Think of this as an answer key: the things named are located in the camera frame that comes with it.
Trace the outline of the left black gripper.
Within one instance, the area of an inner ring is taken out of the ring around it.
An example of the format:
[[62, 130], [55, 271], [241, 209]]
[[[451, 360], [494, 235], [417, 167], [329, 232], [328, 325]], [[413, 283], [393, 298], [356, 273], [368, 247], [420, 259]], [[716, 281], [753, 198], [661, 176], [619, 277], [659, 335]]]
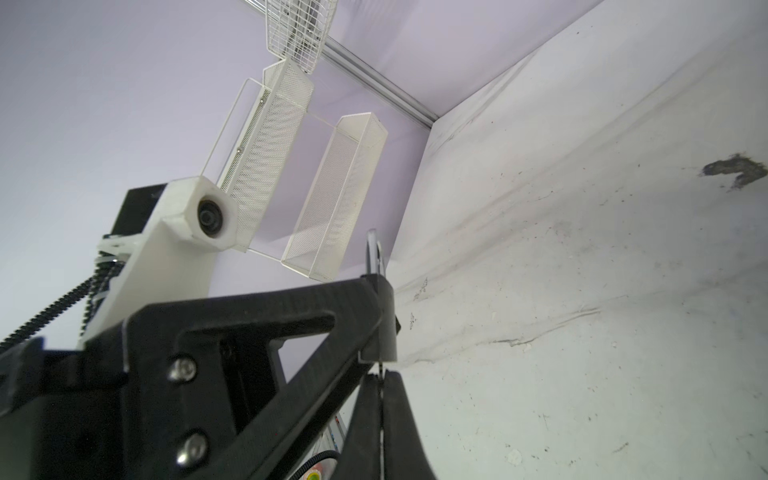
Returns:
[[128, 324], [79, 350], [51, 350], [38, 336], [1, 355], [4, 479], [132, 479]]

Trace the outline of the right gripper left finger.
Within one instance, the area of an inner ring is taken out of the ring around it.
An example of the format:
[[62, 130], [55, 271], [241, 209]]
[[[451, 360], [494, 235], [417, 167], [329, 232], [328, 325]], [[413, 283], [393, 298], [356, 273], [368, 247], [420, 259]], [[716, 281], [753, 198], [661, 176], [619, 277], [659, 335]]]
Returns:
[[332, 479], [378, 480], [382, 475], [382, 382], [373, 374], [360, 385], [348, 435]]

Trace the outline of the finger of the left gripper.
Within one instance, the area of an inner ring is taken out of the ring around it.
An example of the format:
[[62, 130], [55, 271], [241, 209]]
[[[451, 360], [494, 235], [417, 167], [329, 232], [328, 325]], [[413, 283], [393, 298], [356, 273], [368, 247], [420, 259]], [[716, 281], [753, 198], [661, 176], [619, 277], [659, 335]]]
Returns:
[[285, 477], [366, 373], [379, 307], [363, 277], [126, 320], [132, 479]]

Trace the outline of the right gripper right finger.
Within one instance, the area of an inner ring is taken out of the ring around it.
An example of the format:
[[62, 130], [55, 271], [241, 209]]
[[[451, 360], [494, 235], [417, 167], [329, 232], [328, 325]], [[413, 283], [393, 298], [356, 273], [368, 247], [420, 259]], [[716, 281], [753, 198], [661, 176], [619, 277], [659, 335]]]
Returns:
[[382, 390], [383, 478], [435, 480], [400, 373], [387, 371]]

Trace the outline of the black padlock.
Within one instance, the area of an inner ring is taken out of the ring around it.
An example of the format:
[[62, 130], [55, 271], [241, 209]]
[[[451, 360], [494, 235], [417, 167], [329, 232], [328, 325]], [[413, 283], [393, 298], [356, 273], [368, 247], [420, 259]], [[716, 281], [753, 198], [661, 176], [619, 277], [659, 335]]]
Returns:
[[386, 279], [384, 255], [375, 229], [369, 230], [366, 236], [366, 274], [363, 279], [373, 290], [379, 313], [376, 327], [360, 359], [370, 364], [396, 362], [400, 324], [395, 313], [394, 290]]

